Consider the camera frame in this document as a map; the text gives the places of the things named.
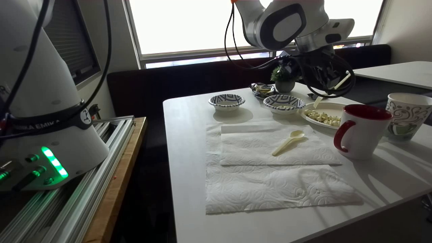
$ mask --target wall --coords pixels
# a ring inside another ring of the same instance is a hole
[[[105,66],[106,60],[106,22],[102,0],[78,0],[79,11],[99,68]],[[109,72],[139,71],[139,57],[130,35],[128,18],[122,0],[109,0],[110,33],[112,33],[112,57]],[[99,80],[99,75],[78,85],[82,99],[90,96]],[[99,107],[102,118],[113,118],[110,95],[106,81],[95,96],[94,102]]]
[[[432,61],[430,12],[430,0],[386,0],[373,44],[391,46],[391,62]]]

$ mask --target patterned cup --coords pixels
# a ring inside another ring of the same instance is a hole
[[[413,93],[390,93],[386,110],[391,122],[386,137],[394,142],[410,141],[432,112],[432,99]]]

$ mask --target table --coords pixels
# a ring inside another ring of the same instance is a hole
[[[432,89],[432,62],[414,61],[355,69],[355,76]]]
[[[291,95],[307,102],[309,91],[295,84]],[[206,102],[217,93],[170,99],[163,103],[176,241],[179,243],[286,243],[313,239],[432,192],[432,129],[422,126],[404,146],[375,153],[371,161],[341,161],[333,168],[363,199],[361,206],[310,207],[282,211],[205,215],[205,127],[207,123],[247,123],[272,118],[249,89],[237,116],[214,114]],[[348,104],[346,99],[333,102]]]
[[[120,158],[117,169],[87,228],[83,242],[110,242],[110,235],[122,203],[125,188],[147,129],[145,118],[133,119],[133,129],[126,147]]]

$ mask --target ceramic bowl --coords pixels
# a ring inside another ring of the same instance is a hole
[[[244,99],[237,95],[225,93],[213,96],[207,103],[213,106],[215,111],[234,111],[244,103]]]
[[[302,100],[290,95],[272,95],[263,100],[263,104],[276,115],[298,114],[305,106]]]

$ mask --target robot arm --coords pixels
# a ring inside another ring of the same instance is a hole
[[[342,41],[352,31],[352,19],[328,19],[323,0],[272,0],[265,8],[259,0],[234,2],[251,46],[283,50],[291,41],[299,52],[313,52]]]

